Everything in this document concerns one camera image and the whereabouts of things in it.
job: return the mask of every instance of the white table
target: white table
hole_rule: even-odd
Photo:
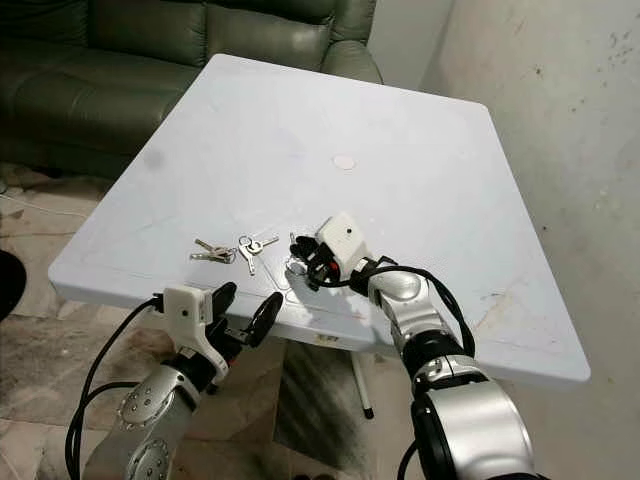
[[[349,212],[372,253],[457,297],[477,358],[505,379],[585,381],[589,367],[487,109],[216,55],[49,269],[70,299],[133,307],[172,284],[238,284],[249,317],[274,290],[274,334],[389,351],[388,323],[348,290],[291,288],[289,232]],[[279,235],[255,277],[192,261],[194,238]]]

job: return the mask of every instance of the key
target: key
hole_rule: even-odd
[[[210,260],[213,262],[233,263],[236,254],[233,250],[214,250],[207,253],[192,253],[189,255],[191,260]]]
[[[199,238],[196,238],[195,242],[196,242],[196,245],[200,245],[205,250],[208,250],[210,252],[213,252],[215,250],[211,245],[209,245],[207,242],[200,240]]]
[[[207,253],[192,253],[189,255],[191,260],[210,260],[222,263],[233,263],[236,259],[236,252],[233,248],[227,247],[212,247],[207,242],[195,239],[196,245],[200,245]]]
[[[238,243],[238,250],[240,250],[240,254],[244,257],[244,259],[247,261],[247,264],[249,265],[249,275],[255,275],[256,274],[256,267],[253,264],[253,254],[251,252],[249,252],[249,250],[247,249],[249,244],[245,244],[242,242]]]
[[[249,253],[258,255],[259,253],[262,253],[262,250],[264,250],[264,247],[267,247],[272,243],[276,243],[278,240],[280,240],[280,237],[278,236],[272,237],[268,240],[265,240],[264,242],[259,242],[252,239],[251,243],[247,246],[247,250],[249,250]]]

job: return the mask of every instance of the tiled floor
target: tiled floor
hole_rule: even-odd
[[[67,478],[66,425],[86,371],[127,312],[65,301],[50,286],[47,269],[110,184],[87,177],[51,179],[6,164],[0,165],[0,175],[10,186],[6,194],[13,198],[79,214],[53,214],[0,198],[0,248],[17,255],[28,275],[23,298],[0,323],[0,478],[63,479]],[[171,348],[162,332],[131,328],[107,355],[95,382],[138,380]],[[395,476],[412,432],[408,379],[400,362],[362,356],[372,402],[384,403],[384,408],[376,408],[373,421],[362,416],[349,363],[338,363],[337,368],[346,369],[340,375],[351,393],[345,397],[336,391],[335,398],[353,400],[348,414],[363,452],[359,468],[339,471],[272,441],[285,349],[285,341],[272,338],[259,349],[243,353],[218,393],[203,398],[176,454],[173,478],[286,480],[301,473],[339,479]],[[93,402],[85,423],[84,452],[90,452],[110,428],[121,395],[107,392]],[[331,441],[326,438],[323,443]],[[407,478],[420,478],[415,466],[409,473]]]

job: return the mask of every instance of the green leather sofa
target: green leather sofa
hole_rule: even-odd
[[[0,161],[117,177],[228,53],[381,83],[375,0],[0,0]]]

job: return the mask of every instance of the black cable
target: black cable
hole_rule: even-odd
[[[465,353],[470,357],[473,357],[475,355],[476,353],[475,340],[473,339],[473,334],[471,333],[471,330],[469,329],[467,322],[464,321],[464,315],[462,315],[462,310],[460,310],[460,306],[458,305],[458,302],[456,301],[453,294],[449,291],[449,289],[445,286],[445,284],[442,283],[440,280],[438,280],[428,270],[425,270],[423,268],[393,265],[389,267],[378,267],[374,270],[358,275],[355,279],[350,278],[348,280],[341,280],[339,282],[321,282],[312,277],[308,277],[308,278],[311,281],[311,283],[313,283],[318,287],[338,288],[338,287],[350,287],[352,285],[352,282],[354,281],[367,280],[373,277],[374,275],[379,275],[385,272],[415,273],[416,275],[420,275],[425,280],[431,282],[435,287],[436,291],[438,292],[438,295],[440,295],[440,298],[442,299],[442,303],[444,303],[445,307],[447,307],[447,309],[451,312],[451,315],[453,315],[453,317],[458,322],[458,325],[460,326],[460,333],[462,335],[462,347],[464,348]]]
[[[404,452],[402,460],[400,460],[400,465],[398,465],[398,480],[404,480],[404,476],[407,473],[407,467],[409,466],[409,461],[411,460],[411,457],[413,457],[413,454],[416,453],[416,450],[418,450],[418,444],[414,440],[411,442],[411,445],[409,445],[409,448],[407,448],[407,451]]]
[[[80,400],[78,401],[78,408],[76,409],[76,413],[74,414],[71,424],[69,425],[69,430],[67,430],[67,438],[65,439],[65,462],[67,465],[67,472],[72,480],[76,480],[80,478],[80,445],[82,442],[82,424],[84,423],[84,409],[86,404],[88,403],[88,398],[91,395],[89,393],[89,389],[91,388],[91,382],[93,381],[93,377],[100,365],[100,362],[107,354],[111,345],[116,341],[116,339],[120,336],[123,330],[133,321],[133,319],[142,312],[145,308],[150,306],[159,306],[159,302],[162,300],[158,297],[151,298],[146,302],[138,305],[124,321],[120,324],[120,326],[113,332],[113,335],[109,337],[109,340],[104,344],[95,360],[91,364],[91,368],[89,368],[89,373],[87,374],[87,378],[85,379],[84,386],[82,387],[82,393],[80,394]]]
[[[89,405],[89,403],[91,403],[91,400],[93,400],[95,397],[100,395],[102,392],[105,392],[107,390],[111,390],[111,389],[114,389],[114,388],[133,388],[136,385],[138,385],[137,382],[111,382],[111,383],[106,383],[104,385],[99,386],[95,390],[93,390],[89,395],[87,395],[87,398],[85,398],[84,401],[81,402],[80,405],[78,405],[78,408],[76,409],[75,413],[73,414],[73,418],[71,419],[71,422],[69,424],[69,429],[67,430],[67,437],[65,439],[65,463],[67,464],[67,470],[69,470],[69,466],[70,465],[73,465],[75,463],[75,459],[71,458],[68,454],[71,452],[71,444],[74,441],[75,435],[77,434],[77,432],[79,430],[82,429],[82,423],[79,422],[80,412],[84,413],[84,410],[87,408],[87,405]],[[74,477],[71,474],[71,472],[68,472],[68,473],[71,476],[71,478],[74,479]]]

